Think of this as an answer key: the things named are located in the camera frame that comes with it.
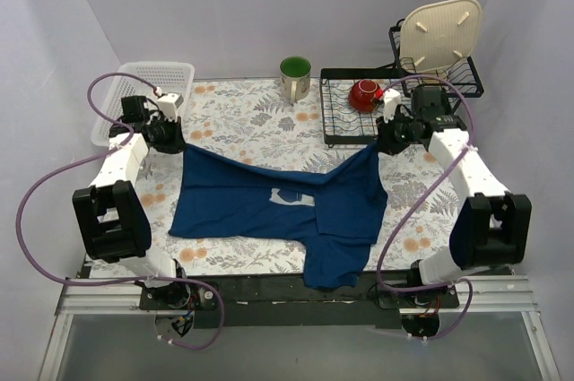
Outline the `blue t shirt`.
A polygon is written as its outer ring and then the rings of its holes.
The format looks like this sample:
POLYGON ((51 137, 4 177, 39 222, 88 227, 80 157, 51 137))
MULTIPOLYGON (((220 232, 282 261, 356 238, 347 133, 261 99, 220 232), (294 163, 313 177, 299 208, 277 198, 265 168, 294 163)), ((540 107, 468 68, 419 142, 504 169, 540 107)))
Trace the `blue t shirt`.
POLYGON ((327 173, 259 168, 188 145, 170 235, 297 241, 307 287, 353 287, 387 208, 378 166, 373 145, 327 173))

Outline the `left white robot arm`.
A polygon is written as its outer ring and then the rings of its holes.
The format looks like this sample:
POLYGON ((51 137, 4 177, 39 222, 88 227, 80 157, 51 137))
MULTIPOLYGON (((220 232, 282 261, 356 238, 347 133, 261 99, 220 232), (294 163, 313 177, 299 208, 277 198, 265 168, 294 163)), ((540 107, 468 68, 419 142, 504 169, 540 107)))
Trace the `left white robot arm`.
POLYGON ((181 264, 152 243, 151 225, 135 182, 149 151, 184 151, 178 116, 182 103, 177 93, 156 100, 124 97, 119 118, 109 129, 109 146, 115 151, 91 184, 75 191, 72 198, 87 255, 125 267, 138 277, 150 299, 173 309, 189 304, 191 289, 178 279, 185 273, 181 264), (171 279, 160 281, 160 277, 171 279))

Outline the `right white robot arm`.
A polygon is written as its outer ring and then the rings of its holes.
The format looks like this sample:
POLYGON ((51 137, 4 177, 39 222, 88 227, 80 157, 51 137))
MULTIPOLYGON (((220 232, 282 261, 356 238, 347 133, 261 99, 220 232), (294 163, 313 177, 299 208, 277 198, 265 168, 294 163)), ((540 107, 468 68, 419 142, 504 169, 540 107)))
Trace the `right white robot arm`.
POLYGON ((450 106, 450 86, 416 87, 406 113, 393 86, 373 100, 383 108, 377 120, 378 150, 396 155, 412 144, 422 145, 444 169, 431 188, 449 180, 461 203, 446 247, 414 262, 401 285, 377 278, 380 289, 406 294, 416 307, 428 306, 439 290, 468 274, 519 264, 526 253, 532 203, 526 195, 512 193, 488 169, 474 146, 473 124, 450 106))

